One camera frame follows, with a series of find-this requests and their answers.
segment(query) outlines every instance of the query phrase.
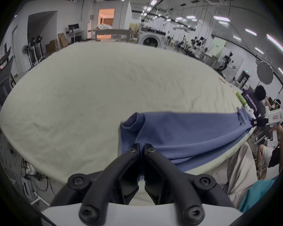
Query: monitor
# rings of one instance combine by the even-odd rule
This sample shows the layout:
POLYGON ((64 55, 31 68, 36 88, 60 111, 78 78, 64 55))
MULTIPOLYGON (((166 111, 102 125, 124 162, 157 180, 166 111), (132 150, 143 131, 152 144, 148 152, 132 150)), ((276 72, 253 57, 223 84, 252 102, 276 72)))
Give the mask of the monitor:
POLYGON ((74 29, 77 29, 77 28, 79 28, 79 24, 68 25, 68 29, 72 30, 72 32, 74 29))

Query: purple t-shirt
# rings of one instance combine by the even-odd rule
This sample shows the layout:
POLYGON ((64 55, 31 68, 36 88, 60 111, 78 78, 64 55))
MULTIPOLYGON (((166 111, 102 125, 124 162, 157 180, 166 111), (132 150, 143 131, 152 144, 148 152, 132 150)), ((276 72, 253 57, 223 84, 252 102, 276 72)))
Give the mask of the purple t-shirt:
POLYGON ((260 103, 254 96, 254 93, 250 90, 245 90, 241 95, 244 97, 249 107, 254 110, 255 117, 258 117, 260 114, 260 103))

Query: washing machine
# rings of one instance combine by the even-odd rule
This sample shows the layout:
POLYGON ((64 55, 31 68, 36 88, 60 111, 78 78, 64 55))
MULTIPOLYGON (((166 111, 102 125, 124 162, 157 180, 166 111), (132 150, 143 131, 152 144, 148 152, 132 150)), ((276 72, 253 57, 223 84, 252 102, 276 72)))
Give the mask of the washing machine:
POLYGON ((141 28, 139 32, 138 43, 147 46, 162 48, 165 37, 165 32, 157 31, 151 28, 141 28))

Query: white shorts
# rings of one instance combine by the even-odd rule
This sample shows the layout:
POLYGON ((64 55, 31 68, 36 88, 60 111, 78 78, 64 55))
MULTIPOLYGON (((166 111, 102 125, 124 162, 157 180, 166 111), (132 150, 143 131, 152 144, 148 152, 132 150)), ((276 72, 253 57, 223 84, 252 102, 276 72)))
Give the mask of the white shorts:
POLYGON ((261 159, 262 165, 265 165, 266 167, 268 167, 270 158, 272 157, 272 151, 273 150, 274 150, 273 147, 264 146, 263 153, 262 153, 262 159, 261 159))

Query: washing machine door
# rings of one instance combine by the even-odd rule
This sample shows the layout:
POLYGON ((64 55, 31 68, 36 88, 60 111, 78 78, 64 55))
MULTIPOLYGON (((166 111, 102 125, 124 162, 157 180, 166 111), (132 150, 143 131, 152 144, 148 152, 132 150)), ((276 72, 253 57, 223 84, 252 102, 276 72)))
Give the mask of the washing machine door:
POLYGON ((143 38, 142 44, 152 47, 160 47, 160 40, 157 36, 147 35, 143 38))

